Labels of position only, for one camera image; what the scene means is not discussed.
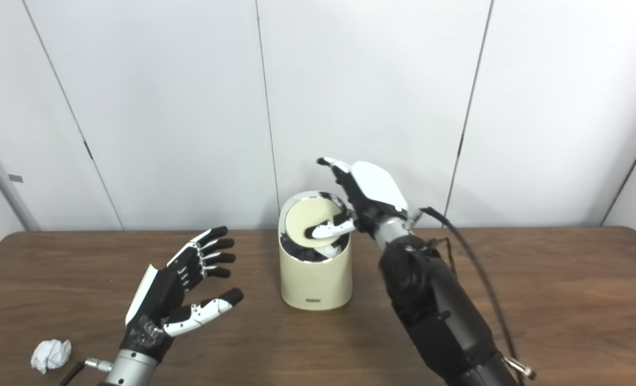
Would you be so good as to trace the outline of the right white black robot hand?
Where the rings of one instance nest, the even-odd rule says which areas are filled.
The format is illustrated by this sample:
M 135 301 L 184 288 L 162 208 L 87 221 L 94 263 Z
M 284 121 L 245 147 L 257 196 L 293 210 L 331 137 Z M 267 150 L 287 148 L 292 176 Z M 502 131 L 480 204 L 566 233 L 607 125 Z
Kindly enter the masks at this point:
M 408 203 L 390 173 L 366 161 L 350 165 L 320 157 L 316 162 L 332 171 L 350 208 L 306 228 L 306 239 L 329 239 L 359 231 L 370 235 L 384 250 L 394 240 L 410 235 L 405 228 Z

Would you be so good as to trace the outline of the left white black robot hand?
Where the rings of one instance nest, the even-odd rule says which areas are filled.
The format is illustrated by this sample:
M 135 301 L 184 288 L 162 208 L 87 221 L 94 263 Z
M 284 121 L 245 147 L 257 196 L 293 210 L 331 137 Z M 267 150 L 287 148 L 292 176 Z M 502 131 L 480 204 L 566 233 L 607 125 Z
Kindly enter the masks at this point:
M 126 314 L 120 350 L 130 350 L 160 364 L 174 338 L 232 310 L 244 298 L 239 288 L 185 305 L 185 296 L 206 278 L 229 278 L 221 263 L 235 262 L 227 249 L 235 244 L 225 226 L 205 230 L 183 245 L 166 265 L 149 265 Z

